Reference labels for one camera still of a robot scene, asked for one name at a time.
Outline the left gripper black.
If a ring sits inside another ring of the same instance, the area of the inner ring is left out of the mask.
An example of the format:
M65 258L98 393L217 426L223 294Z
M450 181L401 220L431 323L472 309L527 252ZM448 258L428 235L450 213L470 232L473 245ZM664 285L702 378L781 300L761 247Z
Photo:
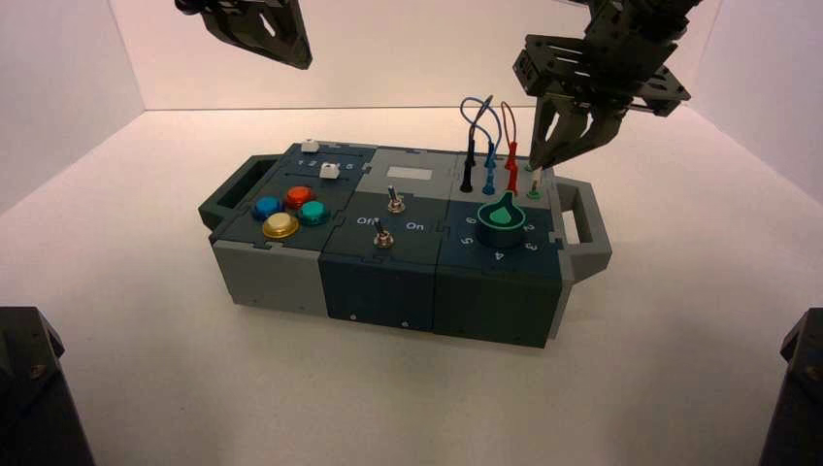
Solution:
M226 44L300 70L312 64L297 0L175 0L175 7L184 15L202 14L207 30ZM268 10L245 11L250 7Z

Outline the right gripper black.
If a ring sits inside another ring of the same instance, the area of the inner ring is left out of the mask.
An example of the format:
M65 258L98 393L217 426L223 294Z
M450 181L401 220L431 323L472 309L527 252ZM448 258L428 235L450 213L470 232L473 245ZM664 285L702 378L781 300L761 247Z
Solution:
M527 35L512 69L525 93L539 97L531 169L608 144L626 108L666 117L688 101L690 93L666 66L688 23L685 14L592 14L581 38ZM593 106L588 112L575 102L626 108Z

